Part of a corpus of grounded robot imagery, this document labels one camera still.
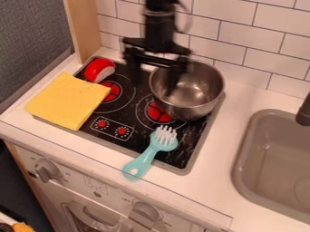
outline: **blue brush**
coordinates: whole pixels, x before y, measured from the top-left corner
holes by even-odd
[[[168,126],[160,126],[150,135],[150,146],[132,162],[126,164],[123,170],[124,176],[129,180],[137,180],[143,177],[150,169],[157,152],[172,151],[178,147],[177,132]]]

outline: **sink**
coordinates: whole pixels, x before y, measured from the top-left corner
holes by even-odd
[[[310,224],[310,127],[284,111],[254,114],[231,177],[249,201]]]

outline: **stainless steel pan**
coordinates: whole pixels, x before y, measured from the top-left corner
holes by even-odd
[[[190,62],[171,95],[166,96],[168,70],[157,68],[150,75],[150,89],[156,101],[174,119],[193,121],[210,113],[224,91],[224,79],[214,67]]]

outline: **sponge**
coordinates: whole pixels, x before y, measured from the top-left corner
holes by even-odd
[[[109,87],[63,72],[25,109],[41,119],[78,131],[110,91]]]
[[[34,232],[34,230],[27,226],[24,222],[18,222],[13,224],[14,232]]]

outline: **red burner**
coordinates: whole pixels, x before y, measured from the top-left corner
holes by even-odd
[[[103,102],[112,102],[115,99],[117,99],[119,96],[121,96],[121,86],[118,83],[105,81],[105,82],[101,82],[100,84],[111,88],[110,94],[106,96]]]
[[[156,103],[155,101],[152,101],[148,105],[148,116],[153,121],[159,122],[159,123],[168,123],[174,121],[170,115],[168,115],[162,107]]]

